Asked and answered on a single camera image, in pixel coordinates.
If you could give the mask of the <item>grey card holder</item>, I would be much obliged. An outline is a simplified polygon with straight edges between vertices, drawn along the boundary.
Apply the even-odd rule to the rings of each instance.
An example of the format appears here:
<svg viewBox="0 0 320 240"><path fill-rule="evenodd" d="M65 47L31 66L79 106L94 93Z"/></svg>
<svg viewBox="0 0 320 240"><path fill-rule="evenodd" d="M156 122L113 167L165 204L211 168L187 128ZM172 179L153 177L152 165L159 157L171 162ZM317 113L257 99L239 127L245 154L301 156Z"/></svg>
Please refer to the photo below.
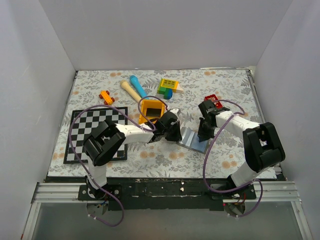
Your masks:
<svg viewBox="0 0 320 240"><path fill-rule="evenodd" d="M182 127L180 133L181 140L176 142L179 146L202 154L207 152L209 146L208 140L200 141L198 134L189 127Z"/></svg>

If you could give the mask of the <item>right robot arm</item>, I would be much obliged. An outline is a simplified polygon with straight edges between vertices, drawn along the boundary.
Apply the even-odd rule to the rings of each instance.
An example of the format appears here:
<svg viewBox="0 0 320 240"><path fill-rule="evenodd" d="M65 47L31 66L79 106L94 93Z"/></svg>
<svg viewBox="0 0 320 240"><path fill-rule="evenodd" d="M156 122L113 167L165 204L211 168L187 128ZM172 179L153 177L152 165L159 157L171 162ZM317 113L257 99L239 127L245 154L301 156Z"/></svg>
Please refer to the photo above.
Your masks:
<svg viewBox="0 0 320 240"><path fill-rule="evenodd" d="M202 177L207 188L214 193L227 193L232 199L237 199L245 192L245 187L252 184L261 173L285 160L285 151L281 144L275 126L270 122L258 123L242 116L244 109L238 104L240 111L232 112L227 107L217 108L213 101L205 100L198 105L202 114L198 128L200 142L213 139L206 152ZM245 162L236 172L227 178L226 189L217 190L206 181L206 165L211 148L222 130L235 135L243 141Z"/></svg>

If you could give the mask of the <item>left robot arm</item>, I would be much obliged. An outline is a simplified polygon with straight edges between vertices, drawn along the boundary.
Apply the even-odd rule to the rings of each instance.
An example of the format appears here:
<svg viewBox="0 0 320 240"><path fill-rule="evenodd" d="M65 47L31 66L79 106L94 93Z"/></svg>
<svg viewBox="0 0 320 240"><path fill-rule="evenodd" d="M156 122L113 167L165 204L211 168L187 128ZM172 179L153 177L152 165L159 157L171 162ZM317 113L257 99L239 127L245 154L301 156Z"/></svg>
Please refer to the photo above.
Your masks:
<svg viewBox="0 0 320 240"><path fill-rule="evenodd" d="M95 200L106 196L106 164L110 162L120 147L131 143L153 143L163 137L170 142L182 139L179 121L180 110L173 108L166 111L155 121L155 131L151 131L149 122L136 125L123 125L106 119L94 128L85 138L83 149L88 156L86 184L88 192Z"/></svg>

